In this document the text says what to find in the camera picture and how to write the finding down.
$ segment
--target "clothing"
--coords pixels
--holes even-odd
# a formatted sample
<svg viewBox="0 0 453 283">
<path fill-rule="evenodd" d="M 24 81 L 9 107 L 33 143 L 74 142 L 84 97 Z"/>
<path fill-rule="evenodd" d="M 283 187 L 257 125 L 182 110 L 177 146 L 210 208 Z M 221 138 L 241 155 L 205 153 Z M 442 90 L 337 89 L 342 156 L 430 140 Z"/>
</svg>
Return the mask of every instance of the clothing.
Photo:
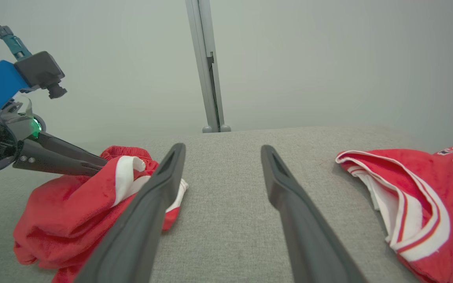
<svg viewBox="0 0 453 283">
<path fill-rule="evenodd" d="M 399 260 L 423 282 L 453 283 L 453 147 L 346 151 L 336 162 L 366 184 Z"/>
<path fill-rule="evenodd" d="M 23 265 L 59 269 L 54 283 L 72 282 L 104 235 L 158 167 L 137 147 L 113 146 L 93 177 L 61 176 L 36 188 L 14 230 L 14 252 Z M 188 184 L 181 180 L 162 229 L 176 220 Z"/>
</svg>

